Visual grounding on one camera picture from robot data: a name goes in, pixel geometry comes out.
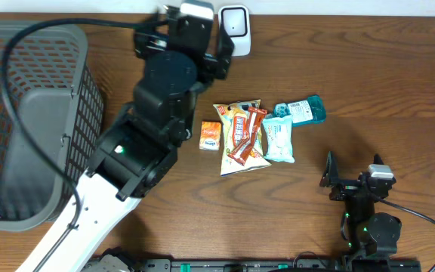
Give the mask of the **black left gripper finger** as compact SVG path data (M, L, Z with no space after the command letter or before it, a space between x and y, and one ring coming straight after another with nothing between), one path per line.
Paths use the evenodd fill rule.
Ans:
M158 11L152 13L144 20L144 23L149 23L150 26L141 30L141 34L150 38L167 38L168 35L159 30L169 24L168 18L161 15Z
M220 60L230 60L233 55L234 48L235 45L230 35L225 30L225 27L220 26L216 47L217 58Z

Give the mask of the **teal mouthwash bottle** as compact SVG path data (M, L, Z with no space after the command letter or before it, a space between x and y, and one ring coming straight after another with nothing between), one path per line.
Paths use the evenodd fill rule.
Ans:
M326 110L319 95L312 95L305 100L291 103L277 104L273 110L273 117L292 118L292 126L319 124L326 120Z

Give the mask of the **light blue wipes pack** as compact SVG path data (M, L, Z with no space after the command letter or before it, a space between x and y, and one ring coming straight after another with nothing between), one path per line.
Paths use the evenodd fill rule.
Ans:
M262 122L267 136L264 158L274 162L294 163L292 147L292 117L273 117Z

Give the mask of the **yellow snack bag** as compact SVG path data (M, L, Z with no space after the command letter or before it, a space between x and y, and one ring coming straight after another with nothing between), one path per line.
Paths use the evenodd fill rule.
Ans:
M261 124L267 111L260 104L257 99L213 105L224 133L221 176L271 166L263 155Z

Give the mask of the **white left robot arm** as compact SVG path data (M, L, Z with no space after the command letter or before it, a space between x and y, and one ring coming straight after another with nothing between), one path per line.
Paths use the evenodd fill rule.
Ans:
M79 271L108 233L163 178L193 134L197 97L224 79L233 42L220 32L207 52L212 9L170 8L133 25L134 48L145 62L134 99L97 141L87 167L70 181L73 195L22 271Z

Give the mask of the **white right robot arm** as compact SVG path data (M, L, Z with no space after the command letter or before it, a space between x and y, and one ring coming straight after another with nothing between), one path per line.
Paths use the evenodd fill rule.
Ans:
M390 166L374 155L373 163L356 179L341 178L333 152L327 155L319 183L329 187L329 199L345 204L341 235L354 258L387 258L397 252L402 223L397 217L375 211L375 204L388 197L396 183Z

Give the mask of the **red chocolate bar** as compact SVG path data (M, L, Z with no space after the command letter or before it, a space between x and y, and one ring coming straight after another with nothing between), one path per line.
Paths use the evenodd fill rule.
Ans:
M249 107L248 113L249 116L243 126L242 138L228 154L231 159L234 159L240 165L244 165L249 158L255 145L258 130L261 127L261 123L267 111L256 107Z

